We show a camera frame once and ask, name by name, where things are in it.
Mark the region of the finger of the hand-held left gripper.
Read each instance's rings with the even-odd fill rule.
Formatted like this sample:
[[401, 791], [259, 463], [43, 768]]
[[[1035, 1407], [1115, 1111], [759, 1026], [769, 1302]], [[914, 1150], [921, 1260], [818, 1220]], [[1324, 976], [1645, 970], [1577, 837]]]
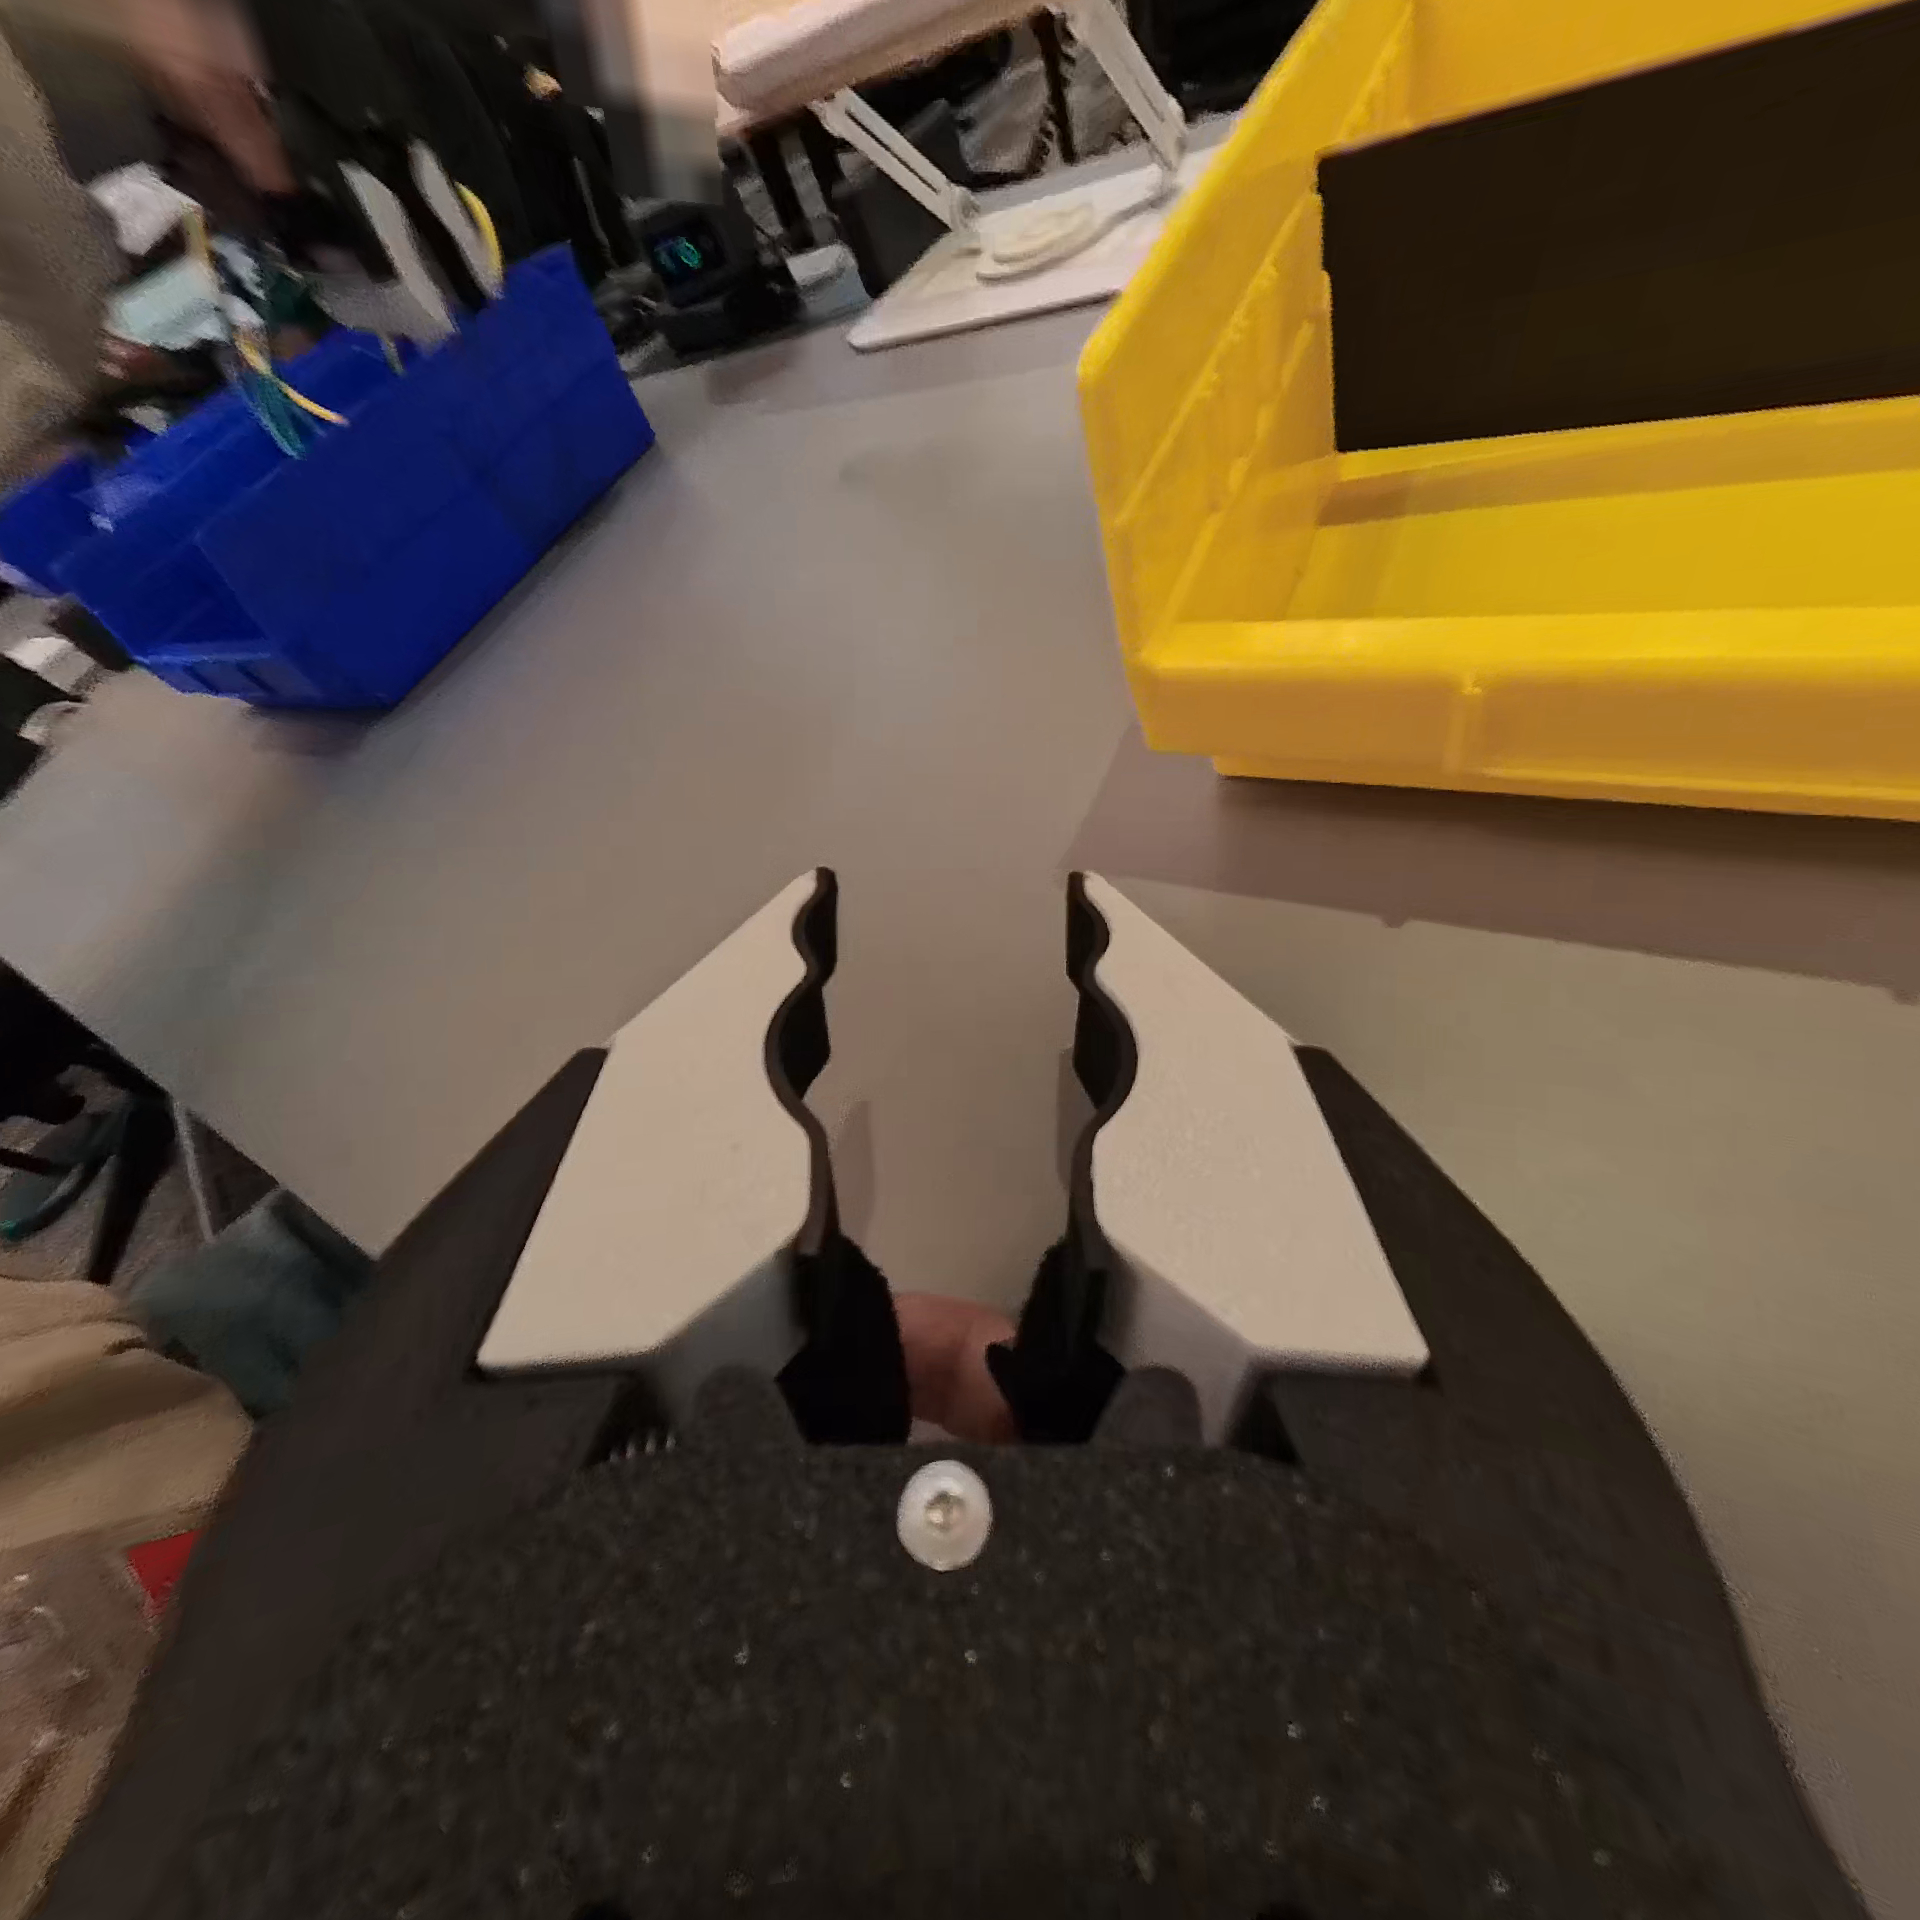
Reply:
[[479, 218], [487, 205], [472, 208], [467, 189], [446, 175], [441, 158], [419, 136], [407, 139], [407, 187], [411, 221], [445, 297], [456, 306], [491, 303], [501, 264], [490, 237], [491, 230]]
[[376, 264], [333, 272], [333, 322], [387, 344], [445, 344], [452, 310], [401, 200], [354, 159], [341, 164], [341, 182], [373, 230]]

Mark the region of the small black box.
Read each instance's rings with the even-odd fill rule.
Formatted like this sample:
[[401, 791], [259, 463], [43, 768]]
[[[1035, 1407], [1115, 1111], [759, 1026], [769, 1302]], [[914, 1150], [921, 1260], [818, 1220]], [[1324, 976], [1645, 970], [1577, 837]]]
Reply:
[[802, 299], [790, 279], [734, 279], [704, 297], [655, 310], [655, 334], [681, 361], [723, 357], [801, 322]]

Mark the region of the blue plastic bin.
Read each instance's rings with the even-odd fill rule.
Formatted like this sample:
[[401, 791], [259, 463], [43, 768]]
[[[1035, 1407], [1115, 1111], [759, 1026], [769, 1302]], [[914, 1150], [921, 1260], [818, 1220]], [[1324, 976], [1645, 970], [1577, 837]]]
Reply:
[[289, 374], [341, 416], [299, 454], [222, 387], [14, 490], [2, 575], [175, 693], [393, 710], [655, 442], [565, 244], [401, 369], [341, 325]]

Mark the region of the person's left hand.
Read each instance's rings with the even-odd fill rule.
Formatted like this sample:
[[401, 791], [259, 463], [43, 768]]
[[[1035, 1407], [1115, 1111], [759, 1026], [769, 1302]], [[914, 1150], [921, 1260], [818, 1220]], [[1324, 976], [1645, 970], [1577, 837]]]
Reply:
[[129, 3], [129, 45], [159, 102], [265, 195], [296, 189], [244, 3]]

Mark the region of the beige cloth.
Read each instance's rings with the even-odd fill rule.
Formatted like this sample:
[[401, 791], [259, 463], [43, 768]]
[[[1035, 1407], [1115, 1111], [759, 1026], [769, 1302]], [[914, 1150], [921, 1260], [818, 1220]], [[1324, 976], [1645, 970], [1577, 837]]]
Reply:
[[2, 1918], [34, 1907], [154, 1660], [129, 1555], [192, 1536], [248, 1437], [109, 1291], [2, 1280]]

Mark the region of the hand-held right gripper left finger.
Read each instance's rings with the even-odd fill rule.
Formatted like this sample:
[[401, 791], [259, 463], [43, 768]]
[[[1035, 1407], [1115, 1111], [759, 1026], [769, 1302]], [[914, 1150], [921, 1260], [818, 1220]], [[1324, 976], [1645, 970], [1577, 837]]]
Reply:
[[834, 878], [810, 870], [625, 1018], [475, 1344], [483, 1379], [777, 1379], [829, 1229], [802, 1108], [829, 1042]]

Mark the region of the person's left forearm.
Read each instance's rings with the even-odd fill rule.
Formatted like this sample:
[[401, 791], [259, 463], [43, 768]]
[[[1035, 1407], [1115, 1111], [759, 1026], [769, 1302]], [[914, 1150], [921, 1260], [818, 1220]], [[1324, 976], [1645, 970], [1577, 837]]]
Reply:
[[2, 484], [10, 486], [104, 384], [106, 299], [121, 254], [70, 178], [48, 108], [2, 45]]

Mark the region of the black panel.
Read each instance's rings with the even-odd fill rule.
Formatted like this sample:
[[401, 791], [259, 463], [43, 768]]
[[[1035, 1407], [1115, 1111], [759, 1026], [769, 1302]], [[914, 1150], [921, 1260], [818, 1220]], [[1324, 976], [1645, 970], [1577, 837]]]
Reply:
[[1337, 449], [1915, 395], [1915, 3], [1334, 146]]

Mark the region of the person's right hand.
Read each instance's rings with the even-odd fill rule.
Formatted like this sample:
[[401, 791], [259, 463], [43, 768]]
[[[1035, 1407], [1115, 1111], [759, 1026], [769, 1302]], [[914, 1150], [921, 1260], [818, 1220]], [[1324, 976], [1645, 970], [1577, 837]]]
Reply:
[[1012, 1442], [1015, 1416], [993, 1379], [988, 1347], [1015, 1340], [1015, 1322], [985, 1302], [938, 1292], [893, 1292], [909, 1424], [958, 1442]]

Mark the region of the yellow plastic bin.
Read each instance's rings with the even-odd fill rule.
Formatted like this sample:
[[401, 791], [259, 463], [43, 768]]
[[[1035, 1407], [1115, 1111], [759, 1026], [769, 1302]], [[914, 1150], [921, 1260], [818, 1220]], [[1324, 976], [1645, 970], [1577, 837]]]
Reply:
[[1324, 153], [1885, 3], [1320, 3], [1077, 358], [1149, 748], [1915, 820], [1915, 395], [1337, 449]]

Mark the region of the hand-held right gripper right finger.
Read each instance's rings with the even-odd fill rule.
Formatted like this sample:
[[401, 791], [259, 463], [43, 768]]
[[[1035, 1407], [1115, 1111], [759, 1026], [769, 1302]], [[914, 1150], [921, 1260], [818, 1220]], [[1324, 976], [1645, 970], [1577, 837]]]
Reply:
[[1089, 1092], [1096, 1342], [1187, 1380], [1417, 1379], [1425, 1340], [1279, 1022], [1101, 874], [1075, 874], [1082, 1010], [1118, 1018]]

